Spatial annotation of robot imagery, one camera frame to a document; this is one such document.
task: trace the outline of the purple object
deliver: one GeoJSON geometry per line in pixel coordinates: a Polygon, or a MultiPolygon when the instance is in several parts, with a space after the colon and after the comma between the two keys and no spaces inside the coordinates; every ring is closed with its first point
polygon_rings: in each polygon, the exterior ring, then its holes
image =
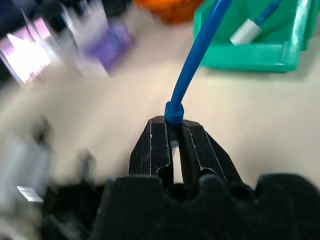
{"type": "Polygon", "coordinates": [[[98,59],[106,71],[118,62],[119,58],[134,43],[125,24],[109,23],[109,28],[101,39],[82,49],[82,53],[89,58],[98,59]]]}

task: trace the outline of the blue cable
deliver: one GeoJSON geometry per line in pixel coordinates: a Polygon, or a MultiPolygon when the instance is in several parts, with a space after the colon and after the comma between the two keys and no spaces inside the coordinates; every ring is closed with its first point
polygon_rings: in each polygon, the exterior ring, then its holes
{"type": "Polygon", "coordinates": [[[282,0],[275,0],[274,2],[272,2],[264,11],[263,13],[261,13],[261,15],[256,18],[254,20],[255,24],[257,24],[258,26],[261,26],[265,20],[267,20],[271,14],[279,7],[279,3],[282,0]]]}
{"type": "Polygon", "coordinates": [[[182,99],[231,2],[232,0],[217,0],[215,2],[193,43],[174,87],[171,101],[165,105],[164,118],[171,126],[182,124],[184,118],[182,99]]]}

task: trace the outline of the teal storage tray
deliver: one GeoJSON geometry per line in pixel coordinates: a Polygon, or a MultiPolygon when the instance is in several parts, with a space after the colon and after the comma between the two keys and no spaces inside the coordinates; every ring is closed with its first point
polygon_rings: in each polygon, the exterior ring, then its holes
{"type": "MultiPolygon", "coordinates": [[[[258,17],[272,1],[233,0],[201,65],[234,71],[296,70],[300,52],[308,48],[317,25],[318,0],[282,0],[251,44],[235,46],[230,42],[230,37],[246,19],[258,17]]],[[[195,12],[194,39],[215,2],[207,0],[195,12]]]]}

